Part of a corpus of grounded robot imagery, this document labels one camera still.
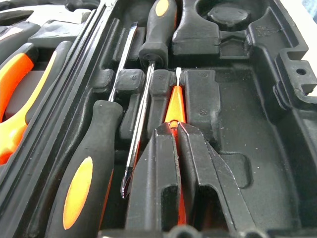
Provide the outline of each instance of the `black plastic tool case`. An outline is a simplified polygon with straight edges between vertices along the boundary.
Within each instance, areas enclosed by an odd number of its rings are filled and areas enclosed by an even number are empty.
[[[126,68],[141,68],[138,52],[153,3],[117,0],[106,8],[100,5],[87,21],[58,83],[2,169],[1,237],[44,237],[63,172],[89,127],[94,102],[106,100],[110,93],[112,70],[116,71],[134,21],[139,28]],[[234,26],[208,21],[209,11],[224,3],[240,6],[249,16]],[[181,85],[192,115],[189,118],[187,112],[187,123],[209,142],[201,151],[215,150],[222,157],[226,166],[215,169],[234,175],[242,197],[235,201],[235,194],[225,192],[225,183],[221,184],[225,196],[203,187],[199,182],[213,172],[201,168],[197,186],[202,187],[194,201],[201,218],[196,218],[194,227],[125,230],[128,199],[121,199],[119,188],[130,141],[117,136],[114,175],[99,237],[316,237],[317,98],[307,94],[317,80],[309,63],[301,60],[308,47],[298,28],[279,0],[179,0],[177,4],[178,29],[168,68],[183,69]],[[199,105],[195,97],[203,99]],[[129,100],[117,101],[127,109]],[[200,132],[192,133],[197,136],[188,136],[191,145],[201,145]],[[149,137],[144,136],[141,150]],[[168,171],[157,171],[157,176]]]

